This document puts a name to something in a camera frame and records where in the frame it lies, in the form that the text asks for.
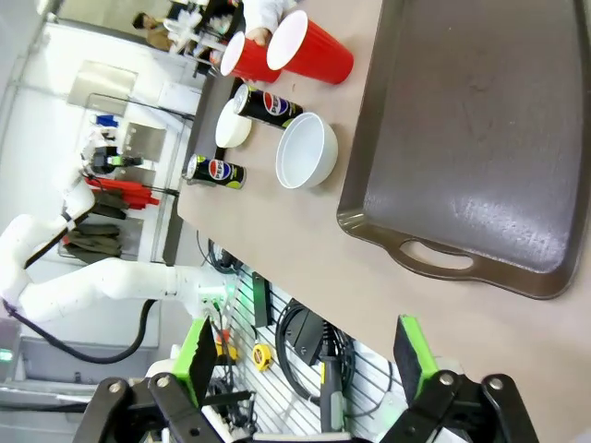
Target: tray handle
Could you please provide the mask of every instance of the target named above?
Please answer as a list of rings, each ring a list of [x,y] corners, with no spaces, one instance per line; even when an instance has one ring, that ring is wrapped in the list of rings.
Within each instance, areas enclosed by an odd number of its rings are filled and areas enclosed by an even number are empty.
[[[442,254],[470,258],[472,260],[472,265],[463,269],[452,269],[425,263],[424,261],[409,256],[403,251],[403,246],[407,243],[419,243]],[[390,256],[401,266],[416,272],[417,274],[441,280],[474,279],[477,276],[477,271],[479,269],[478,265],[481,259],[481,257],[466,253],[460,249],[413,237],[396,237],[396,239],[390,237],[388,241],[382,243],[382,245]]]

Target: brown serving tray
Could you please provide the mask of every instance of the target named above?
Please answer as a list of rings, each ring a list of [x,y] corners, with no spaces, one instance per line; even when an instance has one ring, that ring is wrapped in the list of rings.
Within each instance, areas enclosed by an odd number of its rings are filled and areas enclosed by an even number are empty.
[[[341,227],[427,277],[563,293],[589,201],[588,52],[583,0],[384,0]]]

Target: hand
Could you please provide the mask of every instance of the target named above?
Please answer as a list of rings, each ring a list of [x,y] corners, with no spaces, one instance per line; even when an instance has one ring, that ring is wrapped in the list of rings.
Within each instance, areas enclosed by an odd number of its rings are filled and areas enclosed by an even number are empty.
[[[256,28],[247,34],[247,39],[252,40],[258,46],[267,46],[271,39],[271,31],[266,28]]]

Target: tray handle hole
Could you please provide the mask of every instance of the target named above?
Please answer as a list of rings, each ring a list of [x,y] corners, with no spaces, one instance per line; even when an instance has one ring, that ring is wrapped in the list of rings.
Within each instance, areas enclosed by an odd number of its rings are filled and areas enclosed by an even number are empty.
[[[444,254],[417,241],[406,242],[400,249],[409,257],[438,268],[468,269],[474,265],[474,261],[468,256]]]

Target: screwdriver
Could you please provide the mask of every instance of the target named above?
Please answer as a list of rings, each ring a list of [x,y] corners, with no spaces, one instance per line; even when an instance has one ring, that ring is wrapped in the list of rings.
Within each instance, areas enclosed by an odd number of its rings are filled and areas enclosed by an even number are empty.
[[[336,354],[334,327],[324,321],[320,351],[320,429],[343,432],[344,396],[341,358]]]

